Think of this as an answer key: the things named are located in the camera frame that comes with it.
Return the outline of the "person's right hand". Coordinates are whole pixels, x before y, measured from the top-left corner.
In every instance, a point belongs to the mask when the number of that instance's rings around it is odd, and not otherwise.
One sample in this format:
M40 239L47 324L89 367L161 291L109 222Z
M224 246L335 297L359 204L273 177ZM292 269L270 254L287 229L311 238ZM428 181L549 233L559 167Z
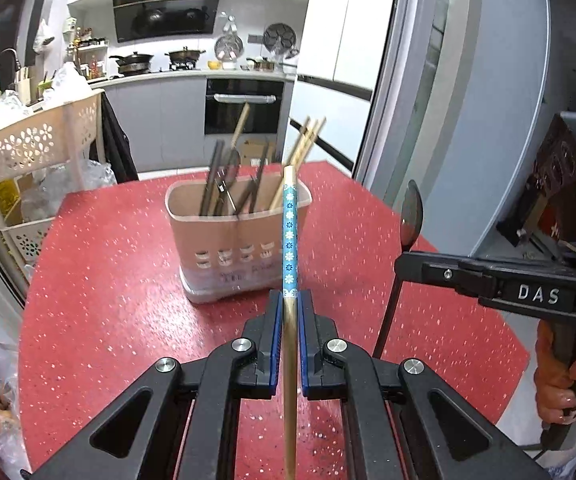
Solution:
M536 371L534 384L538 417L548 424L562 424L565 410L576 408L576 394L572 386L576 382L576 362L566 367L555 358L552 350L554 334L550 324L538 322L536 336Z

